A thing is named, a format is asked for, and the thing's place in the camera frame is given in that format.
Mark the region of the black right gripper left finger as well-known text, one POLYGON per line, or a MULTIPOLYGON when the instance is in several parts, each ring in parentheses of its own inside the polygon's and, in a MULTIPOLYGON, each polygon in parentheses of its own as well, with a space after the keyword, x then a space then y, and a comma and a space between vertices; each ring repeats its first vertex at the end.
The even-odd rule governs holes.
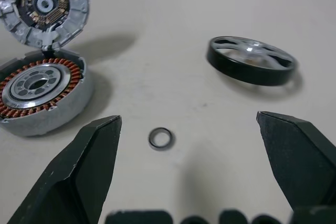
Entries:
POLYGON ((9 223, 98 223, 113 176, 122 118, 83 126, 37 179, 9 223))

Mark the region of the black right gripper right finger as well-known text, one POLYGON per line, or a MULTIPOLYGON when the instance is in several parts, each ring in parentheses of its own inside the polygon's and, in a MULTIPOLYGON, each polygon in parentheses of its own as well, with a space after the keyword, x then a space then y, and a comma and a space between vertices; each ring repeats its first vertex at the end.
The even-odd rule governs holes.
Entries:
POLYGON ((335 146, 310 122, 259 111, 272 173, 292 208, 335 205, 335 146))

